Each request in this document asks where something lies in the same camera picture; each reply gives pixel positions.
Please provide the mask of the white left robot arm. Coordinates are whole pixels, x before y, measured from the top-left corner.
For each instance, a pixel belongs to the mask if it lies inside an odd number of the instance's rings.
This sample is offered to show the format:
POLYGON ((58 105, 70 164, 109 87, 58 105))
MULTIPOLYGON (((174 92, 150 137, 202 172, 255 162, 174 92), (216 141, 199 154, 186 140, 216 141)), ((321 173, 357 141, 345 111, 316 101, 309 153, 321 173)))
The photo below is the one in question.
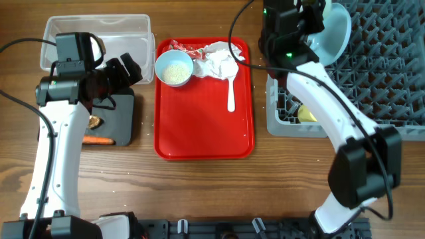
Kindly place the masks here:
POLYGON ((81 62, 59 62, 56 76, 36 87, 40 117, 38 149, 20 218, 5 222, 2 238, 142 238, 132 212, 109 213, 90 222, 80 218, 78 172, 92 101, 107 98, 141 80, 141 68, 125 53, 101 70, 81 62))

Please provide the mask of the grey dishwasher rack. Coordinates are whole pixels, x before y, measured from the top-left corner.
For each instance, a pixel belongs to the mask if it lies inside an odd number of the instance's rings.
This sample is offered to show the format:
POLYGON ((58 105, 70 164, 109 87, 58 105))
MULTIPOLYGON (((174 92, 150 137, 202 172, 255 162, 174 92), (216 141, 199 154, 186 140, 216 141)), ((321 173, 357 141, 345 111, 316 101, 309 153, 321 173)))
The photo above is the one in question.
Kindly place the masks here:
POLYGON ((351 16, 348 45, 326 66, 365 115, 424 141, 424 2, 341 1, 351 16))

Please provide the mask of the orange carrot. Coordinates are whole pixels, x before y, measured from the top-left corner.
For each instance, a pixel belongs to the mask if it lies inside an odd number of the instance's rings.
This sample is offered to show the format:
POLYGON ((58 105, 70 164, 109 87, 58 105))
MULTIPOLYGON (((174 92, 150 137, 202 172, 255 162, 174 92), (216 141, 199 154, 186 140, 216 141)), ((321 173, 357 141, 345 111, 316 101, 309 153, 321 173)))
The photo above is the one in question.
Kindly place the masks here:
POLYGON ((85 135, 82 141, 83 145, 114 145, 115 143, 113 139, 92 135, 85 135))

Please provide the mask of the yellow cup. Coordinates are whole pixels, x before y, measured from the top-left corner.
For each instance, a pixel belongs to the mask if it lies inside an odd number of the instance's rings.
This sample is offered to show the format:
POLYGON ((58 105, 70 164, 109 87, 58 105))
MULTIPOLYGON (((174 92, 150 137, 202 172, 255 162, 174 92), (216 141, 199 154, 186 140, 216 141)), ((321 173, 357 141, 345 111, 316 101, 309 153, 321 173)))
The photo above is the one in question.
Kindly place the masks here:
POLYGON ((300 122, 317 122, 314 115, 308 110, 305 105, 301 105, 297 111, 297 118, 300 122))

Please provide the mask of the red snack wrapper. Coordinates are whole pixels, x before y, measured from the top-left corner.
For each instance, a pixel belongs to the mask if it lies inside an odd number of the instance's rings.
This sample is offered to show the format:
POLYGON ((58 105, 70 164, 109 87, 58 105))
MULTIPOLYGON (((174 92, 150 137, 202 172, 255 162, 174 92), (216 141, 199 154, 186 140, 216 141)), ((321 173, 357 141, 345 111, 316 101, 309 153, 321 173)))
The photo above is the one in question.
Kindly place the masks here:
POLYGON ((180 50, 187 53, 193 60, 204 60, 206 53, 203 48, 194 48, 176 40, 171 40, 167 50, 180 50))

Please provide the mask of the white napkin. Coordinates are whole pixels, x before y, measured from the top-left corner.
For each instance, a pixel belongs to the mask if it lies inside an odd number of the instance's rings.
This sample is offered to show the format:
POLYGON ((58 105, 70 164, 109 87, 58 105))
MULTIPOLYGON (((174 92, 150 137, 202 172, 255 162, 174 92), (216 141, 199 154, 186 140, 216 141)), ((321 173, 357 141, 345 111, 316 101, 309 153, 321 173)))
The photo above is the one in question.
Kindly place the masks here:
POLYGON ((235 79, 238 63, 233 58, 227 42, 218 41, 201 48, 205 56, 193 61, 193 75, 199 78, 210 76, 220 80, 235 79))

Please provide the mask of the light blue plate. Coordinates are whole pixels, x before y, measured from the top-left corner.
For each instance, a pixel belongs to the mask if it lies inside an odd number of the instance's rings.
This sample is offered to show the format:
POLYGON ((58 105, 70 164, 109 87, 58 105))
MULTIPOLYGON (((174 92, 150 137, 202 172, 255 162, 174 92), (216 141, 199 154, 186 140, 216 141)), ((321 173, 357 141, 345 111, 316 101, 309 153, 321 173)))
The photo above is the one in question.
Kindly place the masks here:
POLYGON ((324 30, 309 35, 307 44, 324 66, 335 63, 346 49, 351 36, 351 16, 342 4, 332 3, 324 19, 324 30))

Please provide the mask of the clear plastic bin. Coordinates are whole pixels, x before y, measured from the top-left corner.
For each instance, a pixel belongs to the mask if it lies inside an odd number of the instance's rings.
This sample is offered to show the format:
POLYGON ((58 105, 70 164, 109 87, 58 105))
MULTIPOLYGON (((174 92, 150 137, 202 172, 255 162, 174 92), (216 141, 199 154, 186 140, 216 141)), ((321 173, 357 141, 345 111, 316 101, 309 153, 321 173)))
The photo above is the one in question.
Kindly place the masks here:
POLYGON ((98 68, 106 66, 111 58, 129 53, 140 66, 142 79, 139 84, 149 84, 154 77, 155 37, 151 22, 145 14, 115 15, 65 15, 50 17, 43 39, 55 41, 59 33, 89 32, 100 38, 106 53, 98 68))

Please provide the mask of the brown mushroom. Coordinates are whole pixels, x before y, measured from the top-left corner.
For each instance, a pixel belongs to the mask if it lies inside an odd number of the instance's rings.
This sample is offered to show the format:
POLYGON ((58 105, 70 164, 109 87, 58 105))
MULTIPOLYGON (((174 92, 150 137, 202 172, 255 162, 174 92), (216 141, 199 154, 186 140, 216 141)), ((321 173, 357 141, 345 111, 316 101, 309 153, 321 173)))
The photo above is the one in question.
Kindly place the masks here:
POLYGON ((88 129, 95 129, 102 124, 102 119, 98 116, 90 116, 88 122, 88 129))

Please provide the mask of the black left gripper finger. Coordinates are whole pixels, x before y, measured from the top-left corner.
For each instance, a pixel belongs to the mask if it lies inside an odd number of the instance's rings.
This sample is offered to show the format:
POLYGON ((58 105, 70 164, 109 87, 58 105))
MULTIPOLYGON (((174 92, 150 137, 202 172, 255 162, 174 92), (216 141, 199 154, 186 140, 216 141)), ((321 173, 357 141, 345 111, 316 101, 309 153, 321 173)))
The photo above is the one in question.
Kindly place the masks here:
POLYGON ((133 60, 133 58, 128 52, 121 55, 120 58, 123 61, 125 68, 128 72, 127 80, 129 82, 129 85, 134 85, 135 83, 143 79, 139 64, 133 60))
POLYGON ((130 87, 129 74, 117 58, 107 61, 105 70, 111 90, 130 87))

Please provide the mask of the white plastic spoon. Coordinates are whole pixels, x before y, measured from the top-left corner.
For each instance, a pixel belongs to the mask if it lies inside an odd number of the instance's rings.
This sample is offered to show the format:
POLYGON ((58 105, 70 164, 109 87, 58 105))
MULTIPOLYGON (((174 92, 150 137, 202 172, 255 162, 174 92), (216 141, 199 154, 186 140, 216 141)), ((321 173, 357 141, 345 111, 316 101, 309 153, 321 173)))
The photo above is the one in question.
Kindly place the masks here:
POLYGON ((236 109, 235 97, 234 97, 234 80, 235 76, 228 79, 228 101, 227 109, 229 112, 234 112, 236 109))

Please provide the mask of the light blue rice bowl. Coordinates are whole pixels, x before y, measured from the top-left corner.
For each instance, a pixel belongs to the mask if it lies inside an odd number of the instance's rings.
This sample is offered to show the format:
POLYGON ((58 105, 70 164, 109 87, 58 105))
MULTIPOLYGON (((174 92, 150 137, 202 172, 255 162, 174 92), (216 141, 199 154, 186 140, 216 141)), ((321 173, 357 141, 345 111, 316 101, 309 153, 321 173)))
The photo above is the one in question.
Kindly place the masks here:
POLYGON ((155 73, 158 79, 171 87, 186 84, 193 74, 194 64, 191 57, 180 50, 168 50, 161 54, 155 62, 155 73))

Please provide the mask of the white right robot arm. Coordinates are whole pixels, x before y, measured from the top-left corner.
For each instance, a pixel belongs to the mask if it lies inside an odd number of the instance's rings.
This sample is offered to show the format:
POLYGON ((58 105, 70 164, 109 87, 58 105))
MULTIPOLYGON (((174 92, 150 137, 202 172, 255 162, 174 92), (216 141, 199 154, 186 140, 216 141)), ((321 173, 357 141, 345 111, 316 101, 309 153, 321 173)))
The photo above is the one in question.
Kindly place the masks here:
POLYGON ((265 1, 263 6, 259 47, 270 77, 307 107, 335 149, 331 192, 312 212, 308 231, 311 238, 332 238, 400 185, 401 136, 356 108, 325 71, 351 36, 344 6, 327 1, 265 1))

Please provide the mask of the black plastic tray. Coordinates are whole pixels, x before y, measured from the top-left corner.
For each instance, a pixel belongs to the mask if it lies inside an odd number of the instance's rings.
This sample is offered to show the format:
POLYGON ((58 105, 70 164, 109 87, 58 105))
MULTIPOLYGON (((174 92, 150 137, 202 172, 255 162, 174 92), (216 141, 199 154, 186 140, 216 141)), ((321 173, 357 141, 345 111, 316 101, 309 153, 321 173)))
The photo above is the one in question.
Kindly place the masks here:
POLYGON ((85 135, 113 139, 115 146, 127 146, 131 141, 133 125, 134 92, 131 88, 121 90, 103 101, 95 99, 97 108, 88 109, 82 102, 71 104, 68 100, 47 102, 39 110, 47 117, 56 134, 56 148, 64 145, 82 147, 85 135), (88 129, 90 116, 98 116, 102 124, 88 129))

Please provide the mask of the red serving tray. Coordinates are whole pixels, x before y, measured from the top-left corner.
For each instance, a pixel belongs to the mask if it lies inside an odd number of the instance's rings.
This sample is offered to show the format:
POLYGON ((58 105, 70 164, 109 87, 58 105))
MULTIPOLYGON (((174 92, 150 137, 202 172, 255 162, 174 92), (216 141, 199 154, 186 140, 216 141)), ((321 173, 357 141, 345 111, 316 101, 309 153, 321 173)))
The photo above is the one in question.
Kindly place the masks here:
POLYGON ((228 80, 192 76, 181 87, 155 81, 153 148, 170 160, 239 159, 254 148, 251 71, 234 80, 236 109, 229 112, 228 80))

